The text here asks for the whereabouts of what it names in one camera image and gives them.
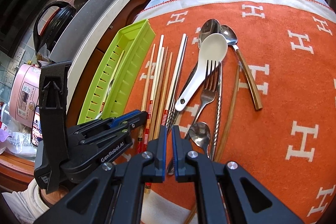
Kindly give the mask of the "left hand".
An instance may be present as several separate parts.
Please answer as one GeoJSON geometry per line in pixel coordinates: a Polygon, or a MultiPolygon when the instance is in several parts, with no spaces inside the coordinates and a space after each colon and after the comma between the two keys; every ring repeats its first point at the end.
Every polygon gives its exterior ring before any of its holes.
{"type": "Polygon", "coordinates": [[[52,207],[59,202],[65,195],[69,193],[69,190],[61,186],[57,191],[47,194],[45,189],[39,190],[42,201],[48,206],[52,207]]]}

